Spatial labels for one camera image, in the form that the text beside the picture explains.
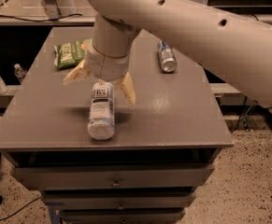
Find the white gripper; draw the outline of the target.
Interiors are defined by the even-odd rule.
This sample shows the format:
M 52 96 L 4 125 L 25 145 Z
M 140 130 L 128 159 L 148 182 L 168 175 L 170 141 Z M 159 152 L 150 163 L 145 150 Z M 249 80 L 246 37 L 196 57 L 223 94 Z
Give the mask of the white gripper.
M 136 93 L 134 90 L 133 80 L 128 71 L 130 55 L 121 58 L 111 58 L 100 54 L 92 44 L 88 46 L 85 55 L 85 61 L 82 60 L 74 69 L 72 69 L 63 79 L 64 85 L 69 85 L 75 81 L 81 81 L 89 74 L 105 81 L 117 82 L 125 101 L 130 105 L 136 104 Z

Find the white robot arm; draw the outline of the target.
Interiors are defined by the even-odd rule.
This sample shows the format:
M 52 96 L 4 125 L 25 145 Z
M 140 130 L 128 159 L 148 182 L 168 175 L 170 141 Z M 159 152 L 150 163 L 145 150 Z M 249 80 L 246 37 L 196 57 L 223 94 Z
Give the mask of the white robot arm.
M 190 0 L 88 1 L 96 12 L 92 42 L 64 83 L 119 79 L 133 103 L 130 48 L 146 30 L 272 113 L 272 25 Z

